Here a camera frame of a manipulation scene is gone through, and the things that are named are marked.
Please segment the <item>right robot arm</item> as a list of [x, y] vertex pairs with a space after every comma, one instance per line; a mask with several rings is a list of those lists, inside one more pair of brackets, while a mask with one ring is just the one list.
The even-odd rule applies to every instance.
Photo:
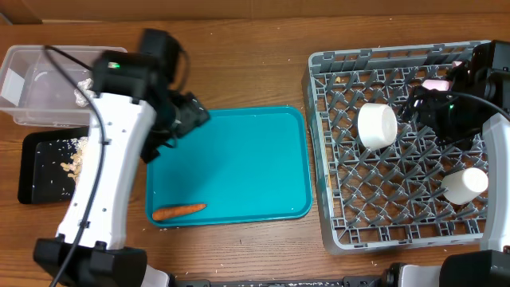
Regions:
[[443, 81], [415, 87], [398, 112], [431, 128], [440, 146], [469, 149], [475, 135], [488, 160], [487, 222], [477, 252], [447, 257], [441, 265], [394, 263], [384, 286], [507, 286], [509, 284], [509, 44], [477, 45], [455, 61]]

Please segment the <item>foil ball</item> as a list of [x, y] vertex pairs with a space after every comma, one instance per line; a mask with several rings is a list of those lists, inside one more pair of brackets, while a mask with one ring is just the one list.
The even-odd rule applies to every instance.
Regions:
[[91, 90], [92, 84], [92, 78], [87, 78], [78, 82], [77, 88], [74, 90], [74, 95], [76, 97], [76, 104], [79, 107], [86, 107], [88, 105], [87, 99], [92, 99], [96, 95]]

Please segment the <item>white cup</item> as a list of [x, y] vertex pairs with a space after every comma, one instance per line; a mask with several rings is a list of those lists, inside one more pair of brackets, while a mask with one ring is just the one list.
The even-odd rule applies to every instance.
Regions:
[[455, 205], [471, 202], [488, 189], [488, 176], [479, 168], [469, 167], [447, 175], [441, 181], [445, 198]]

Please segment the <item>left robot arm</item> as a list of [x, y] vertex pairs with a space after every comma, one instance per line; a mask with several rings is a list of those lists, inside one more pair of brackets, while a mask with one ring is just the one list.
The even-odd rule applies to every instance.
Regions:
[[209, 120], [184, 82], [184, 48], [168, 32], [143, 31], [134, 53], [102, 52], [84, 98], [92, 115], [76, 189], [53, 238], [37, 240], [34, 261], [65, 286], [172, 286], [144, 250], [126, 246], [128, 202], [140, 162]]

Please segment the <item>white green bowl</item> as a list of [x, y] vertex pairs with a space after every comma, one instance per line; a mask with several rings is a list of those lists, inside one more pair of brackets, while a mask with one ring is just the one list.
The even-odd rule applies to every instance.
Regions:
[[394, 143], [398, 121], [389, 105], [366, 103], [359, 110], [357, 129], [362, 145], [374, 151]]

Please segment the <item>pink bowl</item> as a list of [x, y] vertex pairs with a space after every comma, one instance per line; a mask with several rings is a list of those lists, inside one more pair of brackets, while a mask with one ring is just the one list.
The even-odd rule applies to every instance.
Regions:
[[422, 87], [428, 90], [438, 90], [446, 92], [450, 90], [451, 83], [445, 80], [425, 80], [422, 83]]

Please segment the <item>orange carrot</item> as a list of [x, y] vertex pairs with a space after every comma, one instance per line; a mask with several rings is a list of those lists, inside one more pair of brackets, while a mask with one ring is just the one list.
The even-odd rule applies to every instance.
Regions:
[[171, 218], [193, 214], [207, 208], [205, 203], [160, 208], [152, 213], [152, 219], [160, 222]]

